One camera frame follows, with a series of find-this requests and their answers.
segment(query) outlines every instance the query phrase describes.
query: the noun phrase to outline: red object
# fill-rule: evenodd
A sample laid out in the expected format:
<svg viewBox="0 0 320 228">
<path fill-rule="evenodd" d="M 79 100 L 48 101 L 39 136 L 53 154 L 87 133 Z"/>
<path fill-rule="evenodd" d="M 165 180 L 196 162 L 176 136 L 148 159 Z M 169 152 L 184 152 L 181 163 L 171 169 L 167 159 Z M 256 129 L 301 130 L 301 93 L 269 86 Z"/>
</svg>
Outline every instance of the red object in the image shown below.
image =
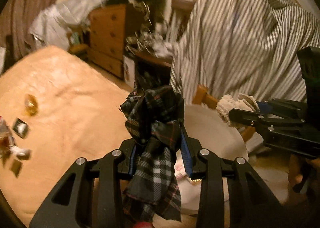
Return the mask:
<svg viewBox="0 0 320 228">
<path fill-rule="evenodd" d="M 154 228 L 152 223 L 142 222 L 142 223 L 136 223 L 133 228 Z"/>
</svg>

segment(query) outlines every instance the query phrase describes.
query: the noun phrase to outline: black plaid fabric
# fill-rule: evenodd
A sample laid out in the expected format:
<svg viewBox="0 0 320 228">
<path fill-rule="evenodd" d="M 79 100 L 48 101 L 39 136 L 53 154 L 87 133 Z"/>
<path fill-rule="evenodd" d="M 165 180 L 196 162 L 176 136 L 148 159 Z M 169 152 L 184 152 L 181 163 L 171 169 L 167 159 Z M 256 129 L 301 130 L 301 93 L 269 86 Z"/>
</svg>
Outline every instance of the black plaid fabric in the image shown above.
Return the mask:
<svg viewBox="0 0 320 228">
<path fill-rule="evenodd" d="M 180 221 L 181 196 L 174 176 L 180 148 L 180 94 L 171 86 L 133 91 L 121 105 L 125 126 L 144 148 L 136 172 L 124 191 L 124 212 L 136 221 L 150 222 L 154 213 Z"/>
</svg>

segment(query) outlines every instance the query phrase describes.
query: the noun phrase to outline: white round table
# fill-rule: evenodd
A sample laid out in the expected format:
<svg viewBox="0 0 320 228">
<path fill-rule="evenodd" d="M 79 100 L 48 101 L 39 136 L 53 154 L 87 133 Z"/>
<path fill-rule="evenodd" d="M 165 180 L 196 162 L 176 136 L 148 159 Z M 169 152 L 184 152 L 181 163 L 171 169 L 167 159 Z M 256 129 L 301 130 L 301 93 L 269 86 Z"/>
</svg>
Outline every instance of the white round table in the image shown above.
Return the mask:
<svg viewBox="0 0 320 228">
<path fill-rule="evenodd" d="M 199 105 L 186 105 L 184 126 L 189 137 L 198 139 L 206 148 L 221 158 L 234 160 L 243 157 L 248 160 L 248 152 L 244 141 L 236 128 L 224 123 L 216 110 Z M 177 162 L 181 153 L 177 153 Z M 228 200 L 228 187 L 224 181 L 225 201 Z M 196 214 L 199 209 L 201 183 L 191 184 L 187 177 L 178 180 L 181 193 L 181 213 Z"/>
</svg>

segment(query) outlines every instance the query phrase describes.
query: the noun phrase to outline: chest of drawers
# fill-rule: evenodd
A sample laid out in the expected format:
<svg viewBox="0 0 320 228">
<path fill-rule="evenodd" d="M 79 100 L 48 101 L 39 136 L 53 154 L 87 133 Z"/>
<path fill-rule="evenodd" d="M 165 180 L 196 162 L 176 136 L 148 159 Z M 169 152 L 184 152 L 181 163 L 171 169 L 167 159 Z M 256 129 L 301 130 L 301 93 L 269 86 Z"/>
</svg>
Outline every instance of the chest of drawers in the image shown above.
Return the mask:
<svg viewBox="0 0 320 228">
<path fill-rule="evenodd" d="M 91 22 L 88 58 L 119 78 L 123 78 L 125 39 L 140 30 L 144 15 L 132 5 L 97 8 L 89 14 Z"/>
</svg>

